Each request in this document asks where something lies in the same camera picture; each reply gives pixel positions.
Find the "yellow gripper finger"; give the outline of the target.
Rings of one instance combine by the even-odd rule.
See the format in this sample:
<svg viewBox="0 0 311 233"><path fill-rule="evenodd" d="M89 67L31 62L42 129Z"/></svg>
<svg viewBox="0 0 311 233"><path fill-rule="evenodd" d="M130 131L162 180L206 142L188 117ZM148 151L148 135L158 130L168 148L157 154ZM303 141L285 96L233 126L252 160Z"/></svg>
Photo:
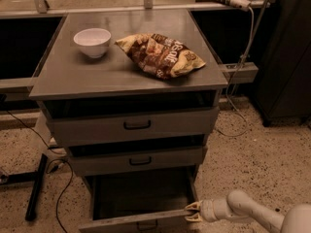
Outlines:
<svg viewBox="0 0 311 233"><path fill-rule="evenodd" d="M189 205L186 205L185 206L185 209L187 211L199 211L200 210L200 206L201 206L201 202L200 201L196 201L196 202L193 202Z"/></svg>
<svg viewBox="0 0 311 233"><path fill-rule="evenodd" d="M202 221L202 216L199 213L196 213L191 216L186 216L185 220L188 222L201 222Z"/></svg>

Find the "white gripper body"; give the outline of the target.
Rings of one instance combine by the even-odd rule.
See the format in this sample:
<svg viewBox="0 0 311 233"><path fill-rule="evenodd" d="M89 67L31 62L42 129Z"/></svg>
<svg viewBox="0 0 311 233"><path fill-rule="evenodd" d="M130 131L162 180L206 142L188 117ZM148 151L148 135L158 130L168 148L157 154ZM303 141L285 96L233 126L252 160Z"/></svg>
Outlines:
<svg viewBox="0 0 311 233"><path fill-rule="evenodd" d="M200 214L207 222L215 222L221 219L228 219L231 210L225 198L202 200Z"/></svg>

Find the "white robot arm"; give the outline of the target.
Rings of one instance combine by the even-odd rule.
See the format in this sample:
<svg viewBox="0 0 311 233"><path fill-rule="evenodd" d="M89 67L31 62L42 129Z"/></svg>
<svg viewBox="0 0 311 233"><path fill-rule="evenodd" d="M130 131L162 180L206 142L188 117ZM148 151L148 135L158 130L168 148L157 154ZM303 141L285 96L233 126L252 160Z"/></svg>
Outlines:
<svg viewBox="0 0 311 233"><path fill-rule="evenodd" d="M191 212L188 222L215 222L222 219L243 222L253 219L269 233L311 233L311 205L299 204L284 216L253 200L246 192L235 189L225 198L204 199L185 207Z"/></svg>

